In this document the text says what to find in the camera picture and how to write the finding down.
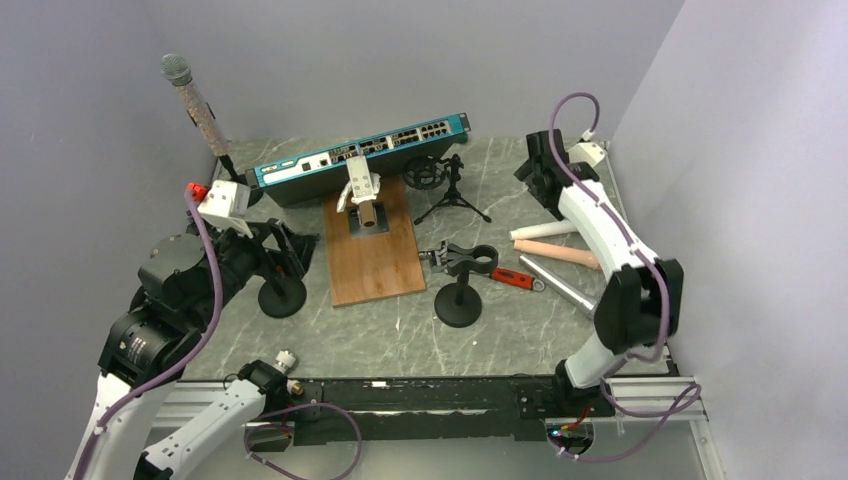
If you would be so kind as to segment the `white microphone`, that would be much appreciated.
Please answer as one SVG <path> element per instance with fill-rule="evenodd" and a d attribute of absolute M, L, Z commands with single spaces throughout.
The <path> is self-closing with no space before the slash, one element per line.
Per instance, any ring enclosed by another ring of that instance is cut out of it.
<path fill-rule="evenodd" d="M 511 240 L 533 240 L 577 231 L 577 227 L 572 222 L 561 220 L 517 228 L 509 232 L 509 237 Z"/>

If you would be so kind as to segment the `glitter mic stand base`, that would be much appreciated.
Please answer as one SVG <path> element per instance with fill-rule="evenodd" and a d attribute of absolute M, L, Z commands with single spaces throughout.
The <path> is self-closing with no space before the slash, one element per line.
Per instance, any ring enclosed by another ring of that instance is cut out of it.
<path fill-rule="evenodd" d="M 239 174 L 236 171 L 233 161 L 229 155 L 218 156 L 217 160 L 220 163 L 221 167 L 229 174 L 230 179 L 233 182 L 244 187 L 244 192 L 248 194 L 247 206 L 252 207 L 256 205 L 262 199 L 263 192 L 259 189 L 254 189 L 248 185 L 246 175 Z"/>

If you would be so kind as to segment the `pink microphone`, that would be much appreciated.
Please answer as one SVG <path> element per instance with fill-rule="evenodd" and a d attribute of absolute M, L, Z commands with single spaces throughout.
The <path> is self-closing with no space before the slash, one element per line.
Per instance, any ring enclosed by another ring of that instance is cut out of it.
<path fill-rule="evenodd" d="M 526 239 L 514 240 L 513 247 L 519 252 L 579 264 L 595 270 L 601 269 L 599 260 L 589 250 Z"/>

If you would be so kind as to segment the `silver microphone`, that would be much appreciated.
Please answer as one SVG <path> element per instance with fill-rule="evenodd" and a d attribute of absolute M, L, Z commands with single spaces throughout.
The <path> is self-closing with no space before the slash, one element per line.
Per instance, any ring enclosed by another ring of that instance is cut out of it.
<path fill-rule="evenodd" d="M 587 318 L 593 317 L 597 304 L 595 299 L 590 298 L 577 287 L 566 282 L 550 269 L 526 255 L 519 256 L 519 263 L 547 288 L 552 289 L 558 295 L 571 302 L 580 313 Z"/>

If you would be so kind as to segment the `black clamp mic stand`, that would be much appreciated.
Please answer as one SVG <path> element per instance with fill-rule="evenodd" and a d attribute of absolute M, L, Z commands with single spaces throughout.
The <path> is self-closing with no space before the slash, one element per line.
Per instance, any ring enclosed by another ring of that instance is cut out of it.
<path fill-rule="evenodd" d="M 459 247 L 444 242 L 434 253 L 433 270 L 454 277 L 436 294 L 434 311 L 437 318 L 452 328 L 465 328 L 475 323 L 482 313 L 479 293 L 469 284 L 472 273 L 488 275 L 499 263 L 499 253 L 491 245 Z"/>

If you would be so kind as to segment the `glitter microphone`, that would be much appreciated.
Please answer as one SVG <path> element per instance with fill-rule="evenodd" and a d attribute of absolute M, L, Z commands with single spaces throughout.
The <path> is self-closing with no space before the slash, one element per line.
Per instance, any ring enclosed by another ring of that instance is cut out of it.
<path fill-rule="evenodd" d="M 228 155 L 228 144 L 208 103 L 194 82 L 188 61 L 176 54 L 161 59 L 163 77 L 176 89 L 195 126 L 216 157 Z"/>

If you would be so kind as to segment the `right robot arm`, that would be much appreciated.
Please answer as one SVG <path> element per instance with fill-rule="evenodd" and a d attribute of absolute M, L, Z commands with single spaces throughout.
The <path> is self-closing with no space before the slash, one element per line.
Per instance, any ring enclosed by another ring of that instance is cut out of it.
<path fill-rule="evenodd" d="M 569 221 L 596 257 L 607 281 L 593 313 L 594 332 L 555 370 L 557 411 L 574 415 L 589 388 L 630 359 L 655 361 L 679 325 L 684 273 L 642 242 L 608 197 L 595 167 L 604 150 L 594 142 L 565 148 L 559 130 L 526 136 L 528 157 L 515 171 L 533 198 Z"/>

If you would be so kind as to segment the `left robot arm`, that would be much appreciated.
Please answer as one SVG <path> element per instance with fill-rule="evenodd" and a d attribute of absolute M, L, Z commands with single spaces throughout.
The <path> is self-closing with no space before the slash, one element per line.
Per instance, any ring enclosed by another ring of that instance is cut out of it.
<path fill-rule="evenodd" d="M 223 308 L 254 276 L 263 278 L 261 310 L 286 318 L 305 303 L 302 282 L 316 234 L 296 234 L 282 221 L 250 222 L 247 230 L 193 230 L 157 243 L 139 268 L 140 287 L 112 325 L 98 360 L 97 397 L 68 471 L 70 479 L 115 479 L 129 468 L 116 448 L 140 450 L 152 424 L 140 409 L 160 397 L 208 343 Z"/>

